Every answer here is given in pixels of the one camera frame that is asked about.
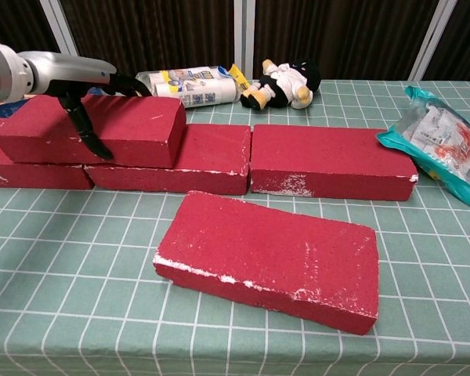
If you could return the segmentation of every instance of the green tablecloth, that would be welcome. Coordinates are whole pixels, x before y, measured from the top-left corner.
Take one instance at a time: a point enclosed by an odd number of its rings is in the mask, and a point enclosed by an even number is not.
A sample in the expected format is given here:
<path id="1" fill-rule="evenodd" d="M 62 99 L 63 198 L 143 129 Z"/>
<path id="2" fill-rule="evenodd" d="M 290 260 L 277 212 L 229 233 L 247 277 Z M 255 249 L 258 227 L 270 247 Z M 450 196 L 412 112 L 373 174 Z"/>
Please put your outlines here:
<path id="1" fill-rule="evenodd" d="M 324 81 L 306 110 L 235 103 L 188 120 L 386 128 L 405 85 Z M 470 119 L 470 82 L 420 86 Z M 0 375 L 470 374 L 470 208 L 432 180 L 406 202 L 245 196 L 376 229 L 379 320 L 364 337 L 157 276 L 151 259 L 182 197 L 0 189 Z"/>

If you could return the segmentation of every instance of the snack package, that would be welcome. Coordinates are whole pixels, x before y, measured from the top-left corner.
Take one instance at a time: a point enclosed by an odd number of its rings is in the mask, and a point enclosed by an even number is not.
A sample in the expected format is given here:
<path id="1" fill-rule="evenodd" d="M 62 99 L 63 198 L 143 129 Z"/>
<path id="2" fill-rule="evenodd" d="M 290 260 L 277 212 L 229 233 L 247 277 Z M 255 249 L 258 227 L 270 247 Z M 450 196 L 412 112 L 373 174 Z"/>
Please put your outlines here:
<path id="1" fill-rule="evenodd" d="M 433 179 L 470 205 L 470 122 L 442 100 L 408 86 L 409 110 L 387 132 L 385 147 L 402 150 Z"/>

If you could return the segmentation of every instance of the blue object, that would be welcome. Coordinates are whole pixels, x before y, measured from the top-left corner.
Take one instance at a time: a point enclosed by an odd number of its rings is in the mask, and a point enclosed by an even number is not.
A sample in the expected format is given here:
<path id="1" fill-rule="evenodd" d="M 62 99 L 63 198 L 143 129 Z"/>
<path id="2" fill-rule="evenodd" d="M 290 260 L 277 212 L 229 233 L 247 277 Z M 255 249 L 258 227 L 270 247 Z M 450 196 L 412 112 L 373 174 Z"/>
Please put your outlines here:
<path id="1" fill-rule="evenodd" d="M 408 86 L 404 92 L 410 97 L 411 102 L 417 100 L 423 105 L 428 103 L 433 104 L 436 107 L 446 108 L 449 112 L 463 120 L 464 124 L 470 128 L 470 121 L 464 119 L 460 114 L 430 92 L 412 86 Z M 431 158 L 428 154 L 407 141 L 399 132 L 397 132 L 395 125 L 390 127 L 387 132 L 379 133 L 376 137 L 383 146 L 401 150 L 404 153 L 409 154 L 416 164 L 433 179 L 442 180 L 444 186 L 454 196 L 470 205 L 470 183 L 459 178 L 451 172 L 446 165 Z"/>
<path id="2" fill-rule="evenodd" d="M 221 77 L 224 77 L 224 78 L 232 78 L 231 74 L 228 73 L 228 71 L 226 70 L 226 68 L 218 65 L 218 73 Z"/>
<path id="3" fill-rule="evenodd" d="M 17 110 L 19 110 L 28 99 L 22 99 L 14 103 L 0 104 L 0 118 L 10 118 Z"/>
<path id="4" fill-rule="evenodd" d="M 88 94 L 92 94 L 93 96 L 104 96 L 104 92 L 101 88 L 90 88 Z"/>

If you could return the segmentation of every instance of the food packet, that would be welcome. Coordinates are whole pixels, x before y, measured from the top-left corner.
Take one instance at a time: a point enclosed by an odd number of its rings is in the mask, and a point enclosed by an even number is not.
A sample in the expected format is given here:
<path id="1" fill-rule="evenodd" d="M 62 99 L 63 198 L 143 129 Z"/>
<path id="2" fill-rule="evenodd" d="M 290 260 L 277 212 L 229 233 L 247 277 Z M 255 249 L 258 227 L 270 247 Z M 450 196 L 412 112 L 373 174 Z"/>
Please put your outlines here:
<path id="1" fill-rule="evenodd" d="M 433 179 L 470 205 L 470 122 L 442 100 L 408 86 L 409 110 L 387 132 L 386 147 L 402 150 Z"/>

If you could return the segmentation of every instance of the table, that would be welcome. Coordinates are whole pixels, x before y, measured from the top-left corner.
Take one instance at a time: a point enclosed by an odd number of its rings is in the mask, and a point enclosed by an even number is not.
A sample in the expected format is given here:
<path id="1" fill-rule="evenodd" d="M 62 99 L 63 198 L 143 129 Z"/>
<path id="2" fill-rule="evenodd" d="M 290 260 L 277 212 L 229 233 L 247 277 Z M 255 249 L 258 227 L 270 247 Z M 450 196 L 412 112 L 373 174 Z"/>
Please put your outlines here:
<path id="1" fill-rule="evenodd" d="M 398 81 L 323 81 L 306 110 L 239 103 L 190 122 L 386 128 Z M 470 119 L 470 82 L 419 82 Z M 0 189 L 0 375 L 470 375 L 470 208 L 422 175 L 409 201 L 244 198 L 378 235 L 364 337 L 169 284 L 151 259 L 183 196 Z"/>

